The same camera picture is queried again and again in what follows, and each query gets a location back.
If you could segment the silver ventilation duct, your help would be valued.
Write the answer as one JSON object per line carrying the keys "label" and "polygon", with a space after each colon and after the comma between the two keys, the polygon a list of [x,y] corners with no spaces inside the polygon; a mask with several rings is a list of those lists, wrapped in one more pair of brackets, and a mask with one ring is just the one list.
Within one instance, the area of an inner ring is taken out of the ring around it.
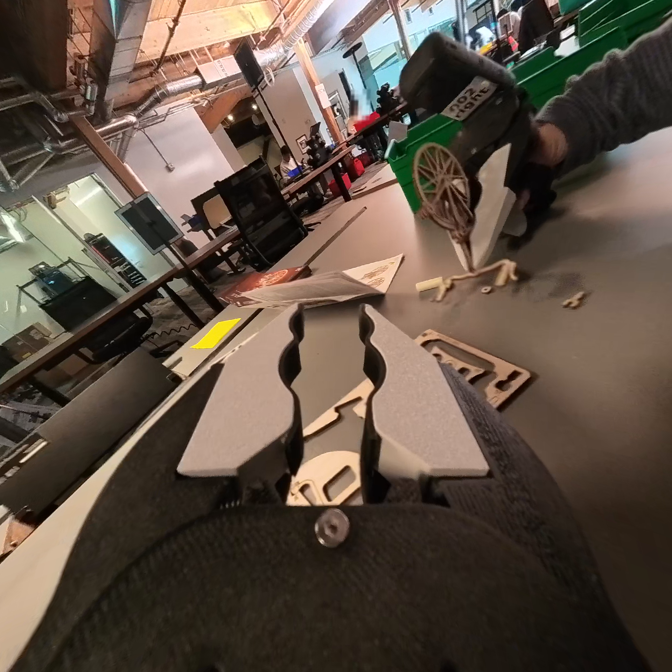
{"label": "silver ventilation duct", "polygon": [[124,122],[120,128],[113,127],[113,123],[108,122],[106,125],[94,130],[105,140],[119,135],[131,139],[136,134],[140,121],[146,118],[160,104],[182,94],[202,91],[205,89],[205,86],[204,78],[198,73],[176,80],[169,80],[155,86],[134,105],[128,113],[129,116],[134,117],[134,122]]}

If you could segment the black mesh office chair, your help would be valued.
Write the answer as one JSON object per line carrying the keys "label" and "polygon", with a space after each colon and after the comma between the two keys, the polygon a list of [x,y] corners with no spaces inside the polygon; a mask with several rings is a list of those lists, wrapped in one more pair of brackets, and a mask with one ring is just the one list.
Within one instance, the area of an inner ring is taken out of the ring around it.
{"label": "black mesh office chair", "polygon": [[214,188],[239,230],[254,270],[270,268],[307,238],[307,228],[284,199],[261,156],[215,181]]}

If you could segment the wooden bicycle model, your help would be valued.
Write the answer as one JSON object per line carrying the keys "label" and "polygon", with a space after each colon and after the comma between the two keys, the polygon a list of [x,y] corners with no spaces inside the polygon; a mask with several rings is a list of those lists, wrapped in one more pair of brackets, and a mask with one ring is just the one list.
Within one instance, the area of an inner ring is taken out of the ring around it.
{"label": "wooden bicycle model", "polygon": [[[481,189],[477,176],[475,183]],[[448,147],[428,142],[418,150],[413,160],[413,185],[421,202],[418,211],[421,219],[434,223],[448,236],[449,231],[460,233],[472,231],[475,223],[475,207],[481,195],[473,205],[472,197],[475,195],[475,189],[471,186],[466,169]],[[490,257],[480,269],[471,270],[462,267],[463,273],[442,277],[443,285],[435,290],[432,300],[441,302],[458,282],[475,280],[490,273],[496,273],[491,284],[493,288],[503,288],[519,280],[516,262],[503,258],[489,264]]]}

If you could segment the brown wooden parts sheet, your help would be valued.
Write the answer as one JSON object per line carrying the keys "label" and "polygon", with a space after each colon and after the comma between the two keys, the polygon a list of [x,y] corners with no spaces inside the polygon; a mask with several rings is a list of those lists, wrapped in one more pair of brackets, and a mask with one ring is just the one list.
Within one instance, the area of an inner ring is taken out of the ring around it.
{"label": "brown wooden parts sheet", "polygon": [[[435,330],[422,332],[415,342],[439,364],[458,372],[495,409],[507,406],[533,381],[533,372],[528,369]],[[372,391],[373,384],[368,379],[359,383],[304,428],[303,438],[312,440],[326,433],[342,420],[344,411],[350,410],[364,419]],[[360,504],[358,453],[329,451],[304,462],[292,478],[286,502],[293,506]]]}

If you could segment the yellow sticky note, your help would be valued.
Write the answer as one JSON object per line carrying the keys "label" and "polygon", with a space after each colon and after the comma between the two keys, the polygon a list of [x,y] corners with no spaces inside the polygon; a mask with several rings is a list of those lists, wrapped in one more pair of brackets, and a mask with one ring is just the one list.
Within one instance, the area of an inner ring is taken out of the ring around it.
{"label": "yellow sticky note", "polygon": [[214,349],[240,322],[240,318],[219,321],[209,328],[191,349]]}

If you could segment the grey monitor on stand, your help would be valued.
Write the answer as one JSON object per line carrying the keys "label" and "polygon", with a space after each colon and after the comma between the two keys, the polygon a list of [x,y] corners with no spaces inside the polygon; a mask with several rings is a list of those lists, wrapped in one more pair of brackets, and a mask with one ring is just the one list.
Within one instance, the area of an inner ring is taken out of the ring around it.
{"label": "grey monitor on stand", "polygon": [[148,192],[118,208],[114,214],[154,256],[183,238],[179,226]]}

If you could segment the brown model kit box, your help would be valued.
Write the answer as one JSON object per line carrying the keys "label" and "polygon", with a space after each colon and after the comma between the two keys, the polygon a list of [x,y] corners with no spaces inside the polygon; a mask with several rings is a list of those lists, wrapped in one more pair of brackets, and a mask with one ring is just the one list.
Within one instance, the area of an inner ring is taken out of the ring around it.
{"label": "brown model kit box", "polygon": [[248,273],[242,280],[224,290],[215,293],[215,297],[221,302],[242,308],[254,305],[256,302],[247,296],[248,292],[266,287],[274,287],[286,284],[290,281],[300,280],[312,275],[308,265],[289,267],[286,269]]}

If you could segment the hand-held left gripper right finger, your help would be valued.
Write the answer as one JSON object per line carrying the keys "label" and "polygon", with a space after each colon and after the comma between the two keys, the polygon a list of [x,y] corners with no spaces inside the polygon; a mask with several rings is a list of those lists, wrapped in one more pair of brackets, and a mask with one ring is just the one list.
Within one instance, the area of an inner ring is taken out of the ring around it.
{"label": "hand-held left gripper right finger", "polygon": [[359,307],[365,401],[360,449],[364,501],[412,482],[480,479],[490,467],[440,363],[368,304]]}

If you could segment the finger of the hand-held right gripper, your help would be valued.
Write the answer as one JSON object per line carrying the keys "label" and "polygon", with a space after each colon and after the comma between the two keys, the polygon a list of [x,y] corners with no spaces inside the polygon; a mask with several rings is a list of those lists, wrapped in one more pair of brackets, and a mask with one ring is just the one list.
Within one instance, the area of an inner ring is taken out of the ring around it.
{"label": "finger of the hand-held right gripper", "polygon": [[498,148],[477,173],[481,196],[475,207],[475,223],[470,233],[470,252],[475,270],[491,256],[497,238],[516,203],[516,195],[505,184],[511,145]]}
{"label": "finger of the hand-held right gripper", "polygon": [[471,231],[462,233],[456,231],[449,231],[449,237],[463,268],[466,270],[473,269]]}

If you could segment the black loudspeaker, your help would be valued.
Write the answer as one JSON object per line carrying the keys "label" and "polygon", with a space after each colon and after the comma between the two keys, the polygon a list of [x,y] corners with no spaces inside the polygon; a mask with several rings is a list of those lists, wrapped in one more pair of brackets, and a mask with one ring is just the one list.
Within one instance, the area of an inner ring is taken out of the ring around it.
{"label": "black loudspeaker", "polygon": [[246,83],[254,90],[264,80],[264,71],[247,40],[241,40],[234,51],[234,58]]}

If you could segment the flat wooden board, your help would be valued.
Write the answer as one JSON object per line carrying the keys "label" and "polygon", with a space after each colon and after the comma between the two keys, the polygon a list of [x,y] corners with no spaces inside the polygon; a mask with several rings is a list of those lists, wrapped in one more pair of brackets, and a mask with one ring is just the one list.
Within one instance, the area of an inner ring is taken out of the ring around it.
{"label": "flat wooden board", "polygon": [[364,186],[358,189],[353,189],[350,192],[352,200],[356,200],[362,197],[365,197],[369,194],[376,193],[381,189],[385,189],[389,186],[398,184],[398,180],[395,177],[380,177],[374,180],[368,181]]}

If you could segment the person's right forearm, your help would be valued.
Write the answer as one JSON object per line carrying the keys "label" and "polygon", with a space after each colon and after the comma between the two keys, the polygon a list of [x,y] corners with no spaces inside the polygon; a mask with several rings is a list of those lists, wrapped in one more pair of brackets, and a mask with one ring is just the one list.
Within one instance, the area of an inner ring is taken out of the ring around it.
{"label": "person's right forearm", "polygon": [[671,127],[671,20],[570,79],[535,121],[554,124],[567,138],[559,175]]}

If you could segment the white instruction booklet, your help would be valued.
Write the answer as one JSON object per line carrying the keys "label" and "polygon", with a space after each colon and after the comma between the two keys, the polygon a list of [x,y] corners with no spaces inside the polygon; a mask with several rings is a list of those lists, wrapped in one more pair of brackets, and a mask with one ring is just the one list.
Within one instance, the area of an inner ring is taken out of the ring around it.
{"label": "white instruction booklet", "polygon": [[346,271],[311,275],[274,286],[243,293],[258,308],[285,308],[300,304],[323,307],[351,300],[384,296],[404,260],[400,254]]}

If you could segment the black chair tan back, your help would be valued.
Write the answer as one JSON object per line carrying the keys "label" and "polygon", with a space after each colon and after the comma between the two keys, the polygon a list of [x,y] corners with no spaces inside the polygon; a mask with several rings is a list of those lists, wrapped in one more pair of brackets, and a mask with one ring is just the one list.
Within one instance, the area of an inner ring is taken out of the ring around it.
{"label": "black chair tan back", "polygon": [[198,222],[192,225],[192,229],[203,231],[208,239],[213,240],[234,224],[224,200],[214,186],[192,198],[191,205]]}

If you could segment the black cabinet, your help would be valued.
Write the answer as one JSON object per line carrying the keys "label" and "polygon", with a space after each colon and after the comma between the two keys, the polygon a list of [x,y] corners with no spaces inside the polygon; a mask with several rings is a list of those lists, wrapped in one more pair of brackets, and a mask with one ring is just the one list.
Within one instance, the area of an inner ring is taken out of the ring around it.
{"label": "black cabinet", "polygon": [[79,328],[117,299],[71,258],[58,265],[40,262],[28,271],[30,280],[17,286],[19,298],[30,299],[65,331]]}

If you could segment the dark wooden desk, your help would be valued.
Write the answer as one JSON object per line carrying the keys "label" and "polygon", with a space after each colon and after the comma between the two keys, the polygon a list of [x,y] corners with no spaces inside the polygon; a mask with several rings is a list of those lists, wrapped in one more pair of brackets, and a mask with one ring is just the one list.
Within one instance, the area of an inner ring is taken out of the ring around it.
{"label": "dark wooden desk", "polygon": [[176,240],[173,246],[180,253],[181,260],[175,268],[174,277],[186,278],[185,267],[187,267],[192,272],[199,273],[201,279],[206,279],[209,272],[222,264],[228,267],[229,275],[241,273],[244,267],[236,264],[232,259],[232,255],[239,252],[241,243],[243,243],[243,237],[236,227],[224,231],[200,248],[197,248],[186,237]]}
{"label": "dark wooden desk", "polygon": [[151,296],[158,289],[163,289],[169,295],[171,301],[195,326],[200,329],[203,328],[205,322],[169,287],[169,282],[176,279],[188,281],[214,314],[219,314],[224,309],[224,304],[197,277],[190,266],[174,267],[145,285],[124,294],[123,297],[118,298],[114,303],[88,318],[74,331],[60,335],[47,348],[12,367],[11,370],[1,377],[1,393],[4,394],[15,390],[22,384],[29,384],[60,407],[67,405],[70,402],[70,398],[57,389],[50,388],[40,382],[36,377],[37,373],[50,368],[52,365],[60,364],[63,359],[78,352],[91,333],[101,329],[118,315],[138,310],[141,306],[151,301]]}

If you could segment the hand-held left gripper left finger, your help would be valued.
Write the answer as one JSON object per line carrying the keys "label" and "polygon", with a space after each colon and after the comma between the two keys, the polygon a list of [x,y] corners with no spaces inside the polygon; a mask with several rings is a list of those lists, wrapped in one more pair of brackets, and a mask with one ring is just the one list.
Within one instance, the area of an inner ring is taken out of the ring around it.
{"label": "hand-held left gripper left finger", "polygon": [[281,479],[304,456],[300,401],[305,334],[301,304],[290,305],[224,362],[177,472],[191,478]]}

